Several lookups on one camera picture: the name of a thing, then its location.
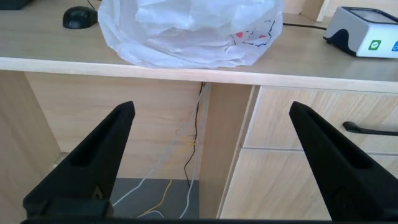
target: black drawer handle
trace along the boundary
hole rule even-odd
[[[356,123],[351,121],[346,121],[343,123],[343,127],[351,132],[358,134],[377,134],[377,135],[386,135],[386,136],[398,136],[398,132],[395,131],[378,131],[372,129],[361,128]]]

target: gray floor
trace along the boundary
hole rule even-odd
[[[117,178],[113,187],[111,202],[114,203],[125,193],[136,187],[142,179]],[[164,190],[169,184],[165,179],[146,179],[133,193],[114,206],[114,217],[137,217],[144,211],[157,205]],[[188,184],[186,180],[173,180],[167,192],[164,203],[157,209],[165,218],[178,218],[187,204]],[[151,213],[147,218],[160,218]],[[184,218],[199,218],[199,188],[198,181],[194,181],[190,194],[190,203]]]

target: white plastic bag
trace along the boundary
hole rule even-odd
[[[135,65],[252,65],[282,32],[282,0],[103,0],[106,43]]]

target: desk surface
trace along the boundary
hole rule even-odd
[[[250,67],[175,70],[130,65],[105,44],[98,24],[83,30],[62,27],[63,13],[76,5],[87,3],[36,0],[22,11],[1,11],[0,69],[398,93],[398,60],[354,58],[326,44],[322,30],[303,27],[284,27]],[[284,19],[313,23],[291,14]]]

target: computer mouse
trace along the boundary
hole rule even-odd
[[[75,6],[63,14],[62,25],[68,29],[89,28],[98,22],[98,13],[92,8]]]

